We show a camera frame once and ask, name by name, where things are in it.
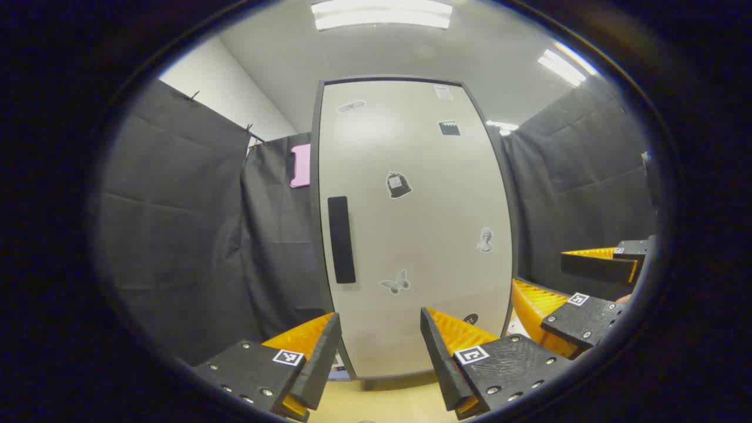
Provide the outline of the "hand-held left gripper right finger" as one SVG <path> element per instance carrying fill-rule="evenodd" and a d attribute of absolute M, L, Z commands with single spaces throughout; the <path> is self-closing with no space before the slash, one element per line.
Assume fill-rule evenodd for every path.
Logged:
<path fill-rule="evenodd" d="M 446 409 L 461 421 L 515 412 L 574 363 L 524 335 L 496 337 L 425 306 L 421 334 Z"/>

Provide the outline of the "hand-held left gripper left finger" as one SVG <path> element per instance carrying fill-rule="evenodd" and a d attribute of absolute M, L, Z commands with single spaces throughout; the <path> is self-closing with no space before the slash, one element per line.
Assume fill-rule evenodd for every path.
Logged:
<path fill-rule="evenodd" d="M 194 373 L 234 402 L 306 422 L 319 407 L 340 340 L 340 316 L 328 313 L 262 343 L 240 340 Z"/>

